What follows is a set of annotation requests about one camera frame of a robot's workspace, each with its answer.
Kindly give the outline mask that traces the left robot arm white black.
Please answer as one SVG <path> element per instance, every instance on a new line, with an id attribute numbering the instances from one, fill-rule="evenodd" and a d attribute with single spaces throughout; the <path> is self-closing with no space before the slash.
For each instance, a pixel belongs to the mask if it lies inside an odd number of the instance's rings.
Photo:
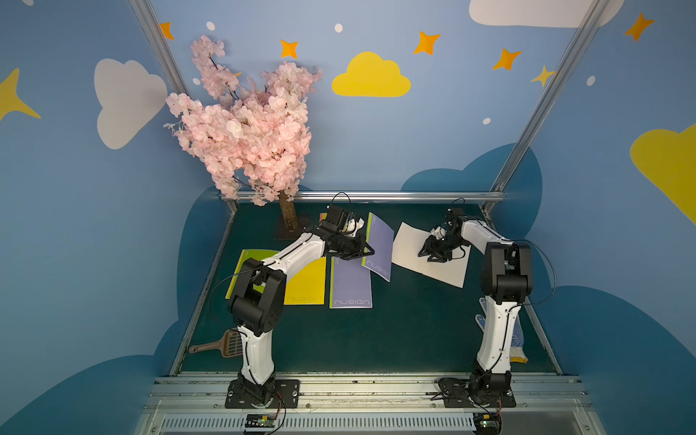
<path id="1" fill-rule="evenodd" d="M 272 337 L 284 310 L 287 282 L 323 257 L 354 260 L 373 254 L 363 229 L 343 232 L 320 227 L 302 233 L 272 257 L 242 264 L 228 301 L 242 344 L 243 364 L 232 382 L 239 390 L 237 397 L 257 407 L 278 397 Z"/>

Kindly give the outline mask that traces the small notebook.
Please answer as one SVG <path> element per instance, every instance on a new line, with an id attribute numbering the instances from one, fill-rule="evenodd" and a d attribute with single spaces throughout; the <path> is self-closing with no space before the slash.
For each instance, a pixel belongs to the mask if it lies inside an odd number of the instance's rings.
<path id="1" fill-rule="evenodd" d="M 393 242 L 393 256 L 391 257 L 393 264 L 450 286 L 463 288 L 471 247 L 456 248 L 452 261 L 446 263 L 429 262 L 427 257 L 418 257 L 418 253 L 429 235 L 424 230 L 402 222 Z"/>

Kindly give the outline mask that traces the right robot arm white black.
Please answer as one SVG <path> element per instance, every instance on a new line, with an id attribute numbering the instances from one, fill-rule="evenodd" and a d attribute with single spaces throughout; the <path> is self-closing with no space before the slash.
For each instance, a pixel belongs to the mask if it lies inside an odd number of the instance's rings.
<path id="1" fill-rule="evenodd" d="M 486 301 L 485 326 L 466 388 L 473 399 L 492 399 L 510 391 L 514 325 L 533 287 L 532 251 L 526 242 L 506 239 L 485 221 L 450 208 L 444 223 L 431 230 L 418 256 L 447 263 L 454 259 L 457 248 L 476 248 L 484 255 L 480 285 Z"/>

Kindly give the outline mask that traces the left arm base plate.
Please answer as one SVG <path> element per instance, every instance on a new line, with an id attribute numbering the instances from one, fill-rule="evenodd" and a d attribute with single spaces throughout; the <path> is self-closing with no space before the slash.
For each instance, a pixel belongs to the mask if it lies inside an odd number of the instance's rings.
<path id="1" fill-rule="evenodd" d="M 226 409 L 296 409 L 299 393 L 299 380 L 270 379 L 259 386 L 242 377 L 229 384 L 224 406 Z"/>

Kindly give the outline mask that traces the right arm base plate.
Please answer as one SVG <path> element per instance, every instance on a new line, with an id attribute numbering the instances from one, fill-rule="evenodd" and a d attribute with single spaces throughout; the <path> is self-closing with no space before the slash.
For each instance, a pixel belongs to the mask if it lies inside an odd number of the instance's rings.
<path id="1" fill-rule="evenodd" d="M 512 409 L 518 405 L 510 383 L 498 375 L 477 381 L 443 377 L 437 381 L 437 386 L 446 408 L 492 410 Z"/>

